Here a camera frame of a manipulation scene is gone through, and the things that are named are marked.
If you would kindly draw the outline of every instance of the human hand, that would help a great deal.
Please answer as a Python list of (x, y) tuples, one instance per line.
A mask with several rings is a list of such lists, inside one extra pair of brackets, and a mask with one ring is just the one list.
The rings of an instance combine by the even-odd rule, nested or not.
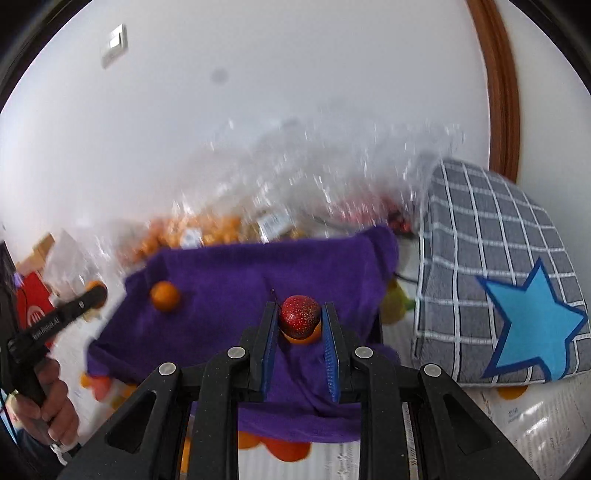
[(60, 364), (48, 359), (37, 373), (39, 383), (46, 388), (47, 398), (41, 408), (30, 398), (17, 394), (14, 400), (14, 413), (23, 428), (41, 443), (47, 443), (36, 420), (43, 420), (49, 425), (47, 433), (56, 442), (63, 445), (74, 443), (78, 436), (79, 419), (74, 405), (68, 398), (68, 387), (59, 379)]

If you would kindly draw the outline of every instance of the blue gripper pad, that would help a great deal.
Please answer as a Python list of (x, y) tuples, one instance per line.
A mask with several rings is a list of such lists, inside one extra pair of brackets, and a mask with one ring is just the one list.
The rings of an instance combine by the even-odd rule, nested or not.
[(269, 335), (267, 336), (267, 344), (265, 345), (265, 353), (262, 357), (262, 380), (261, 389), (262, 394), (266, 398), (267, 392), (271, 387), (271, 379), (273, 378), (273, 367), (275, 367), (275, 349), (277, 348), (277, 335), (279, 332), (279, 308), (275, 309), (271, 326), (269, 327)]
[(330, 329), (326, 307), (322, 307), (322, 341), (324, 342), (324, 361), (330, 396), (333, 402), (338, 403), (340, 400), (339, 360), (336, 356), (335, 339)]

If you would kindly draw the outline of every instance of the white wall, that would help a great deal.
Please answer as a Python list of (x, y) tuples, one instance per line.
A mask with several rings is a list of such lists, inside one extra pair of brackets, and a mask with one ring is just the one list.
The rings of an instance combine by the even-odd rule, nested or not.
[(519, 185), (544, 206), (591, 300), (591, 96), (546, 35), (498, 1), (518, 68), (522, 105)]
[[(103, 70), (122, 22), (129, 51)], [(81, 220), (144, 218), (169, 205), (180, 165), (228, 118), (265, 125), (336, 98), (394, 122), (460, 124), (460, 156), (488, 162), (484, 66), (463, 0), (93, 0), (0, 114), (11, 249), (22, 257)]]

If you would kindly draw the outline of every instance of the light switch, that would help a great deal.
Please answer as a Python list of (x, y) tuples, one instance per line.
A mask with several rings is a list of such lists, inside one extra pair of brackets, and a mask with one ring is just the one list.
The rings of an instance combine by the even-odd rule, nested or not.
[(101, 54), (101, 64), (107, 68), (127, 50), (127, 29), (121, 24), (109, 34), (109, 40)]

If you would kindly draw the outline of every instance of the blue star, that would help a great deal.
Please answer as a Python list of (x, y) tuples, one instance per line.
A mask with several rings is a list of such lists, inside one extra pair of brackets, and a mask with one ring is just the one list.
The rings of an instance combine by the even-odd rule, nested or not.
[(522, 287), (477, 277), (505, 325), (482, 378), (539, 365), (546, 381), (566, 375), (569, 343), (587, 322), (585, 312), (561, 302), (541, 259)]

